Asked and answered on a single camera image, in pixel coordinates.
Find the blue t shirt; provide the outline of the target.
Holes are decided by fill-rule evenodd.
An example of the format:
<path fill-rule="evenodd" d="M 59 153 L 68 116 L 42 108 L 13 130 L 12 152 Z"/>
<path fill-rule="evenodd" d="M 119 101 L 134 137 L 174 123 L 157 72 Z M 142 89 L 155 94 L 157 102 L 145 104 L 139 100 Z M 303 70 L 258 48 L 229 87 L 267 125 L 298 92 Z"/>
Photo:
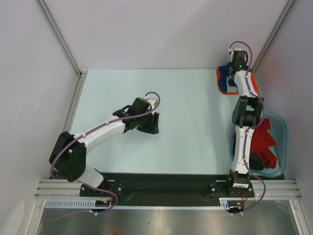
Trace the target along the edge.
<path fill-rule="evenodd" d="M 221 93 L 224 95 L 237 95 L 238 88 L 231 77 L 230 66 L 224 65 L 216 69 L 217 86 Z"/>

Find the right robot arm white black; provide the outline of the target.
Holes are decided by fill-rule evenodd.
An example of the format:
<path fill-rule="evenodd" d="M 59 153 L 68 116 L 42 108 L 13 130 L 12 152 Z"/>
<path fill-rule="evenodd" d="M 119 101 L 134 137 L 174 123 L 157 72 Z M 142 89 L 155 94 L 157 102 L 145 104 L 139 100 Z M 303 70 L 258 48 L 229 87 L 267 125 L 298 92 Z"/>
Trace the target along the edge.
<path fill-rule="evenodd" d="M 252 70 L 247 62 L 247 52 L 241 48 L 230 49 L 230 78 L 237 86 L 239 98 L 232 114 L 235 126 L 235 152 L 225 190 L 231 197 L 254 196 L 250 182 L 250 148 L 255 127 L 262 122 L 263 99 L 258 96 Z"/>

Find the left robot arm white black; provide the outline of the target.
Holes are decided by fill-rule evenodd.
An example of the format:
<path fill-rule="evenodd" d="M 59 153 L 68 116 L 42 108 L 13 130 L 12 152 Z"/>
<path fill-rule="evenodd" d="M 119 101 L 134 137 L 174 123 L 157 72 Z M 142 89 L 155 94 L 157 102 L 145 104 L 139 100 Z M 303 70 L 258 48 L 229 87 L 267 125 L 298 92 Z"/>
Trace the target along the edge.
<path fill-rule="evenodd" d="M 76 134 L 61 133 L 49 158 L 51 170 L 57 170 L 60 178 L 68 182 L 77 181 L 90 186 L 97 196 L 104 195 L 108 190 L 106 178 L 87 165 L 87 155 L 105 141 L 130 130 L 158 134 L 159 113 L 155 111 L 158 106 L 158 99 L 138 97 L 131 105 L 113 112 L 98 126 Z"/>

